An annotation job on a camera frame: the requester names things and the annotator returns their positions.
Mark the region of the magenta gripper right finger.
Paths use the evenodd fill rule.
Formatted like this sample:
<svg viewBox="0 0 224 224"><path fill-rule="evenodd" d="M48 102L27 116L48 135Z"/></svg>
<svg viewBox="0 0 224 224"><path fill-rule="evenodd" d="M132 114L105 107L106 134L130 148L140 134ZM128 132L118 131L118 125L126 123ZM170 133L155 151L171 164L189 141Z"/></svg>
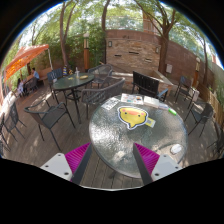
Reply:
<svg viewBox="0 0 224 224"><path fill-rule="evenodd" d="M169 155L159 155L137 143L133 144L133 154L144 185L182 169Z"/></svg>

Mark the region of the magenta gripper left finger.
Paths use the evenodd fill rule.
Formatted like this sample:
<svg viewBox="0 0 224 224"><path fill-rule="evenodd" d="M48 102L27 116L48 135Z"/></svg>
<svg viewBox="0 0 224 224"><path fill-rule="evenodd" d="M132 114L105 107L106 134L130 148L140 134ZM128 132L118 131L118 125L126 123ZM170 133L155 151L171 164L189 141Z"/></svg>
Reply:
<svg viewBox="0 0 224 224"><path fill-rule="evenodd" d="M91 144L86 143L66 154L55 154L41 166L41 169L79 185L91 153Z"/></svg>

